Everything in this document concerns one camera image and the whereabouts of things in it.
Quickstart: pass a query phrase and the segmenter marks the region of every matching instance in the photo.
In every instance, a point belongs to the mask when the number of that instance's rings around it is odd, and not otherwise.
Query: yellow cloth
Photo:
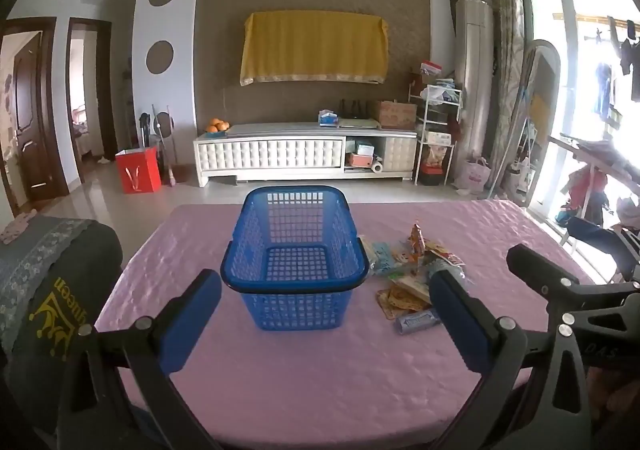
[[[386,22],[332,11],[253,13],[244,24],[240,84],[257,81],[383,83]]]

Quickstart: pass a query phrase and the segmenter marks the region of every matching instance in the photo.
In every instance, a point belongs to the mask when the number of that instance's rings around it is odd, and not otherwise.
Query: brown wallpaper
[[[244,21],[255,11],[315,9],[382,16],[388,23],[384,84],[283,81],[240,86]],[[430,0],[197,0],[194,89],[198,129],[231,122],[314,121],[344,98],[405,101],[407,72],[430,57]]]

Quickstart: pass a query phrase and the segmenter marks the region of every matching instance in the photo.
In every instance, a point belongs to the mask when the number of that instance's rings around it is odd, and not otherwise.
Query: basket handle
[[[220,265],[220,278],[222,279],[222,282],[224,282],[227,285],[227,287],[230,287],[231,289],[239,293],[254,294],[254,295],[302,295],[302,294],[342,293],[344,291],[351,291],[352,289],[355,289],[356,287],[358,287],[360,284],[364,282],[364,280],[367,277],[367,273],[369,273],[369,258],[367,258],[367,253],[364,250],[362,241],[360,240],[360,237],[358,237],[358,245],[360,246],[360,252],[362,253],[362,259],[364,261],[364,271],[358,276],[358,279],[355,282],[350,280],[348,283],[335,284],[333,287],[328,287],[328,288],[322,289],[321,291],[319,291],[317,288],[304,287],[303,285],[295,286],[293,289],[279,289],[277,286],[274,286],[273,289],[271,290],[256,289],[254,286],[252,286],[249,283],[251,282],[251,280],[247,281],[248,284],[238,285],[237,283],[232,283],[228,275],[226,274],[225,272],[226,257],[229,254],[232,243],[233,243],[233,240],[231,240],[226,247],[225,256],[223,257],[222,264]]]

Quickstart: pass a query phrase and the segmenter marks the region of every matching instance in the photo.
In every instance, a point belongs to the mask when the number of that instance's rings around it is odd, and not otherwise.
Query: metal shelf rack
[[[450,148],[450,152],[449,152],[449,162],[447,163],[447,171],[445,173],[444,176],[444,184],[447,184],[447,179],[449,179],[449,171],[451,169],[451,160],[453,159],[453,149],[456,146],[455,142],[452,142],[450,145],[446,146],[446,145],[440,145],[440,144],[435,144],[435,143],[427,143],[427,141],[425,140],[425,136],[428,132],[428,129],[426,127],[426,125],[439,125],[439,126],[446,126],[447,123],[446,121],[434,121],[433,119],[427,119],[427,114],[429,112],[429,110],[434,110],[434,107],[439,107],[440,105],[443,104],[447,104],[447,105],[453,105],[455,107],[457,107],[456,109],[456,120],[458,122],[460,122],[460,113],[462,112],[462,90],[458,89],[458,88],[446,88],[443,86],[439,86],[439,85],[432,85],[429,84],[427,85],[427,98],[424,99],[421,96],[415,96],[415,94],[411,93],[411,89],[413,88],[414,84],[410,84],[409,85],[409,101],[411,101],[412,99],[420,99],[423,100],[425,102],[424,105],[424,115],[422,117],[418,116],[417,117],[417,121],[419,123],[419,126],[422,126],[422,133],[418,134],[418,163],[416,165],[416,169],[415,169],[415,177],[414,177],[414,185],[418,184],[418,175],[420,173],[420,161],[422,160],[422,147],[423,146],[445,146],[446,148]],[[443,99],[442,97],[442,90],[444,89],[444,92],[446,92],[449,97],[451,99],[453,99],[453,101],[447,101],[445,99]],[[431,97],[431,94],[433,94],[434,92],[438,92],[440,94],[440,97]]]

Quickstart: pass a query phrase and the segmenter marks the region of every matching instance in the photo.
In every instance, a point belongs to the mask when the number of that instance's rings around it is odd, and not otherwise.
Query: blue plastic basket
[[[272,186],[244,200],[220,274],[268,331],[333,329],[369,262],[349,205],[329,186]]]

